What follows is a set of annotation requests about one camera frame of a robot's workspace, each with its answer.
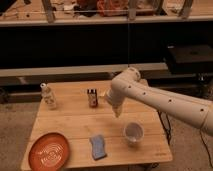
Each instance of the floor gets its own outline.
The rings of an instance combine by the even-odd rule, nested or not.
[[[19,171],[39,103],[0,104],[0,171]],[[173,161],[153,171],[212,171],[199,131],[169,118],[172,125]],[[213,158],[213,138],[204,136]],[[73,170],[143,170],[140,166]]]

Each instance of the black box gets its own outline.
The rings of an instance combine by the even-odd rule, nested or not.
[[[166,63],[172,74],[213,72],[213,49],[208,45],[169,46]]]
[[[0,0],[0,16],[15,2],[16,0]]]

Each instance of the white cup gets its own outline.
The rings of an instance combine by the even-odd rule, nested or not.
[[[143,128],[139,123],[130,122],[123,130],[125,139],[130,146],[136,146],[143,138]]]

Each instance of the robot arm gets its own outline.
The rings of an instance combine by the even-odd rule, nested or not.
[[[212,101],[173,93],[140,84],[140,73],[128,68],[112,79],[105,99],[118,117],[125,97],[160,110],[213,136]]]

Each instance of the orange plate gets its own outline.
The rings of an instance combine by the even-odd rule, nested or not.
[[[69,144],[59,133],[40,137],[29,153],[29,165],[33,171],[57,171],[69,157]]]

